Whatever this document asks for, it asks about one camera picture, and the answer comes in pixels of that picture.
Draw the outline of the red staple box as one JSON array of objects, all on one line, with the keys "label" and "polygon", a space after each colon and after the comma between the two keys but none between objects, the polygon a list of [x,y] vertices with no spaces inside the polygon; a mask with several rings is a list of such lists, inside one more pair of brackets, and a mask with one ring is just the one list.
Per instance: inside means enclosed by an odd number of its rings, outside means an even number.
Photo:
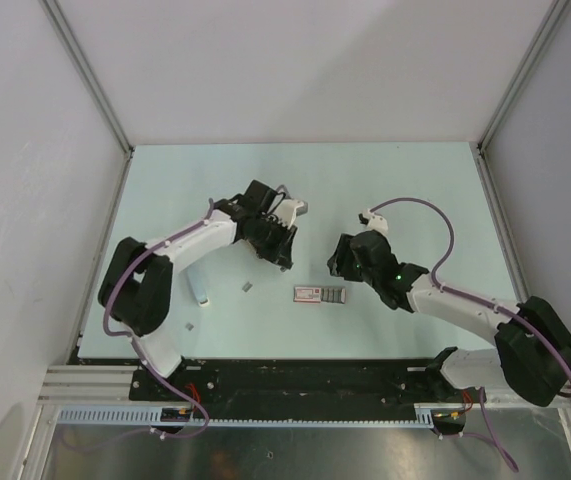
[{"label": "red staple box", "polygon": [[295,303],[330,303],[345,304],[347,290],[345,287],[321,287],[321,286],[295,286],[293,301]]}]

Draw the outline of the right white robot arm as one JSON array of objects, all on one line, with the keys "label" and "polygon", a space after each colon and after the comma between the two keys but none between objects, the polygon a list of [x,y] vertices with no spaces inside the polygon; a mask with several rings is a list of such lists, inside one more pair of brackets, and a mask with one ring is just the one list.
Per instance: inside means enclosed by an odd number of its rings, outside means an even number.
[{"label": "right white robot arm", "polygon": [[423,266],[399,261],[387,238],[368,230],[342,234],[329,273],[365,283],[392,310],[428,315],[491,344],[489,350],[448,347],[426,376],[428,393],[449,401],[462,389],[505,385],[523,400],[547,406],[571,388],[571,333],[545,299],[503,303],[446,285]]}]

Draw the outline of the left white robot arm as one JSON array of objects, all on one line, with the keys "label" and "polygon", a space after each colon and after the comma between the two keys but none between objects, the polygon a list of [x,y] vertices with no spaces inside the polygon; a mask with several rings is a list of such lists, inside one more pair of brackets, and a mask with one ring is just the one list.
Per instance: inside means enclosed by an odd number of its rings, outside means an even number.
[{"label": "left white robot arm", "polygon": [[176,233],[148,242],[126,237],[117,244],[97,295],[103,330],[129,341],[162,398],[175,399],[186,387],[186,376],[177,369],[183,354],[164,326],[174,275],[238,242],[287,271],[293,266],[295,222],[306,211],[307,203],[286,187],[253,180],[243,193],[210,200],[204,217]]}]

